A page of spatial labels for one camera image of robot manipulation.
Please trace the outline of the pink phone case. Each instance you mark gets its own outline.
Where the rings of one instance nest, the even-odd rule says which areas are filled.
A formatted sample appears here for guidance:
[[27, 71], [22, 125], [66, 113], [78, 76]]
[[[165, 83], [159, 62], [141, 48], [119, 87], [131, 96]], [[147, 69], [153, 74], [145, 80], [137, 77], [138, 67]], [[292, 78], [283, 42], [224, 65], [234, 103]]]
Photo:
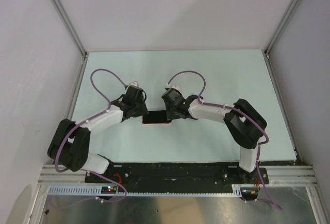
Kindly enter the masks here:
[[142, 123], [144, 125], [167, 125], [171, 122], [166, 116], [145, 115], [142, 117]]

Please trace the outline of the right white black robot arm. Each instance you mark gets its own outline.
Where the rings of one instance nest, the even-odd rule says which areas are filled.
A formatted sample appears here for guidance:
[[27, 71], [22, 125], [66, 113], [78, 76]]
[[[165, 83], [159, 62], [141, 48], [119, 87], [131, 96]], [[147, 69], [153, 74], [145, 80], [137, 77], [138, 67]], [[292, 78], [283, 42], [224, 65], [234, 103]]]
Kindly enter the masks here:
[[161, 96], [169, 120], [207, 119], [225, 124], [234, 141], [240, 146], [238, 177], [244, 183], [251, 183], [257, 177], [261, 137], [269, 141], [265, 133], [266, 120], [245, 99], [233, 105], [205, 102], [199, 95], [184, 98], [175, 88], [168, 88]]

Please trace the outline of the black phone purple edge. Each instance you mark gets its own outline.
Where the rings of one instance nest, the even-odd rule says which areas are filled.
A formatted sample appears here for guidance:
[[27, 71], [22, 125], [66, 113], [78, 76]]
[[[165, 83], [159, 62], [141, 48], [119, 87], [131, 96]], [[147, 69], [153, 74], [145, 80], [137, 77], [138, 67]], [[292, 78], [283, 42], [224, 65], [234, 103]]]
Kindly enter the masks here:
[[170, 124], [172, 121], [167, 118], [166, 110], [150, 111], [142, 117], [142, 123], [145, 125], [151, 124]]

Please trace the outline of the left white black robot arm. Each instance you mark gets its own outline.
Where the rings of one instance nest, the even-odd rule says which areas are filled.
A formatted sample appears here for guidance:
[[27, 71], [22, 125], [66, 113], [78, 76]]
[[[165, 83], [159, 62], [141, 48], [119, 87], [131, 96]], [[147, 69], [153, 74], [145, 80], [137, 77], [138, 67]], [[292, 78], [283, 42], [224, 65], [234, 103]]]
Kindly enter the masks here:
[[114, 169], [108, 158], [92, 153], [90, 140], [103, 130], [130, 118], [147, 115], [145, 91], [128, 85], [126, 93], [111, 102], [111, 106], [84, 121], [63, 119], [48, 147], [47, 155], [71, 171], [93, 171], [103, 182], [114, 178]]

